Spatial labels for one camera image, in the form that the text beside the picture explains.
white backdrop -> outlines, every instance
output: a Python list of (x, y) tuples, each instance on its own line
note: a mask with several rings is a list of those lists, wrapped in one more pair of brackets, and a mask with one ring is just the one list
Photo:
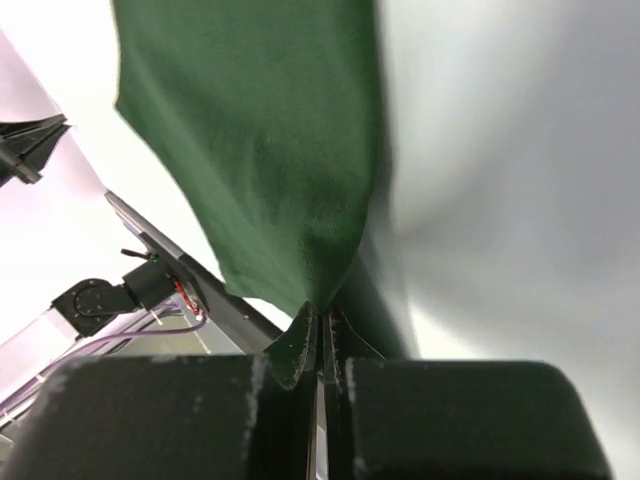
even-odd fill
[[(639, 7), (379, 4), (395, 155), (360, 252), (369, 274), (425, 357), (561, 367), (618, 478), (640, 478)], [(182, 194), (112, 109), (108, 2), (0, 6), (104, 184), (218, 273)]]

black clamp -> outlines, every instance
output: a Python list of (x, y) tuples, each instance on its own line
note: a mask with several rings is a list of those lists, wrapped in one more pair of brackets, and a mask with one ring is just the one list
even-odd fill
[(64, 115), (19, 123), (0, 123), (0, 187), (18, 178), (34, 184), (49, 156), (70, 128)]
[[(133, 256), (129, 250), (125, 255)], [(94, 335), (123, 313), (140, 308), (151, 310), (176, 289), (176, 281), (167, 263), (151, 254), (135, 254), (147, 260), (123, 277), (120, 285), (99, 278), (77, 283), (52, 302), (52, 307), (83, 337)]]

green fabric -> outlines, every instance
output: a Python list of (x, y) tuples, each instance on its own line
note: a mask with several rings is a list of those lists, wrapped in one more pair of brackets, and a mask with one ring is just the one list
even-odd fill
[(291, 315), (306, 300), (324, 308), (355, 255), (382, 153), (372, 2), (114, 9), (117, 107), (185, 193), (228, 290)]

purple cable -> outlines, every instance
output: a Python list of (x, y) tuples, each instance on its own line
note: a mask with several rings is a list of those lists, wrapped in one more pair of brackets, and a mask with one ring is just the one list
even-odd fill
[[(114, 340), (133, 340), (135, 338), (142, 337), (161, 337), (165, 335), (180, 335), (183, 333), (191, 333), (195, 332), (207, 323), (206, 315), (202, 315), (202, 320), (191, 327), (184, 328), (175, 328), (173, 330), (156, 330), (151, 332), (123, 332), (123, 333), (115, 333), (113, 335), (108, 335), (102, 338), (96, 338), (95, 340), (90, 341), (89, 343), (83, 345), (77, 350), (73, 350), (72, 352), (67, 353), (66, 355), (60, 357), (58, 360), (53, 362), (47, 368), (45, 368), (42, 372), (40, 372), (39, 376), (46, 376), (50, 374), (53, 370), (60, 366), (61, 363), (69, 360), (70, 358), (76, 357), (78, 354), (95, 347), (96, 345), (101, 345), (103, 343), (113, 342)], [(34, 377), (29, 380), (26, 384), (20, 387), (18, 390), (13, 392), (8, 398), (6, 398), (3, 402), (0, 403), (0, 414), (7, 414), (9, 409), (17, 406), (20, 402), (22, 402), (23, 397), (37, 384), (39, 383), (38, 377)]]

